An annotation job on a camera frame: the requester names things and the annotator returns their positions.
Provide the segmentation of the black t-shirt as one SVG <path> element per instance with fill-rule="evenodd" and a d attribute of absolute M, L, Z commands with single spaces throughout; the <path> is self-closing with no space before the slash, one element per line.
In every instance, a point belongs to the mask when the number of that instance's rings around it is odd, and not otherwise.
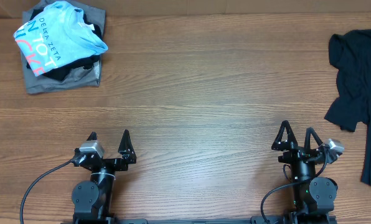
<path fill-rule="evenodd" d="M 361 181 L 371 186 L 371 29 L 333 34 L 328 52 L 329 63 L 338 70 L 339 96 L 324 118 L 349 132 L 354 132 L 358 123 L 367 125 Z"/>

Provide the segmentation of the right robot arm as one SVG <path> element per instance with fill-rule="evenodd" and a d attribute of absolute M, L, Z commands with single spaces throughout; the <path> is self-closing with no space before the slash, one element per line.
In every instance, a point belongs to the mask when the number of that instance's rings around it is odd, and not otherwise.
<path fill-rule="evenodd" d="M 337 196 L 337 183 L 321 174 L 328 164 L 343 153 L 343 145 L 332 139 L 323 142 L 313 128 L 307 128 L 304 144 L 300 146 L 287 120 L 281 123 L 272 144 L 272 150 L 281 151 L 278 162 L 289 167 L 289 183 L 278 187 L 293 190 L 294 208 L 277 218 L 278 223 L 335 223 L 330 217 Z"/>

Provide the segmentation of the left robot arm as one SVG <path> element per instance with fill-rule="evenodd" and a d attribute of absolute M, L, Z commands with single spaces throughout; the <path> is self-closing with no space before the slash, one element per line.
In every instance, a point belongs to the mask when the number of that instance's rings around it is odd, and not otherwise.
<path fill-rule="evenodd" d="M 116 173 L 127 171 L 129 165 L 137 160 L 129 131 L 124 130 L 118 147 L 119 157 L 105 158 L 104 152 L 95 132 L 75 149 L 71 163 L 89 170 L 91 174 L 89 180 L 78 183 L 72 190 L 73 223 L 119 222 L 115 214 L 110 212 Z"/>

